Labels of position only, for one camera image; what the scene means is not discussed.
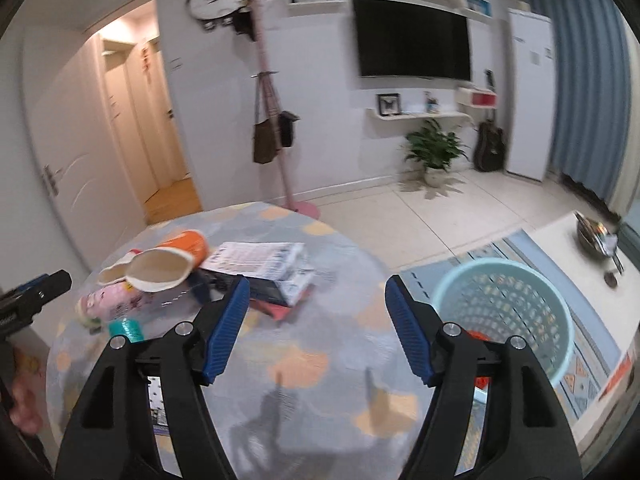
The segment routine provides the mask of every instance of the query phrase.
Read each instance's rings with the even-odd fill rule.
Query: plastic basket
[[[539,272],[500,258],[460,265],[438,284],[433,307],[443,322],[455,322],[504,343],[526,339],[555,388],[569,367],[574,323],[564,299]],[[474,398],[486,402],[476,388]]]

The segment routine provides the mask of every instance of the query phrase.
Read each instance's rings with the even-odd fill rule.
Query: television
[[[391,0],[352,0],[360,75],[471,80],[466,17]]]

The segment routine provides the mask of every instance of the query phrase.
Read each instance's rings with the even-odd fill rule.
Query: guitar
[[[495,92],[494,74],[486,70],[487,86]],[[498,171],[504,167],[506,147],[503,131],[495,125],[494,116],[480,124],[478,128],[478,144],[474,152],[474,167],[478,171],[487,173]]]

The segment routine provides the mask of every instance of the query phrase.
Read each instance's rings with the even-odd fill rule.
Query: green plant
[[[406,134],[408,141],[408,155],[404,160],[417,160],[424,170],[449,171],[453,160],[466,153],[466,148],[454,132],[443,133],[440,123],[435,119],[426,119],[422,128],[417,132]]]

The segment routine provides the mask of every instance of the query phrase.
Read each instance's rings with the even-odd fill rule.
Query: round table
[[[386,312],[390,273],[382,263],[322,222],[251,203],[149,227],[104,267],[185,229],[200,230],[212,248],[303,242],[317,270],[312,294],[287,319],[248,311],[226,371],[203,388],[238,478],[396,480],[432,392],[411,373]],[[98,288],[96,278],[78,297]],[[167,316],[162,330],[178,320]],[[77,321],[61,327],[47,363],[49,418],[59,439],[107,341]],[[157,440],[165,469],[179,474],[170,438]]]

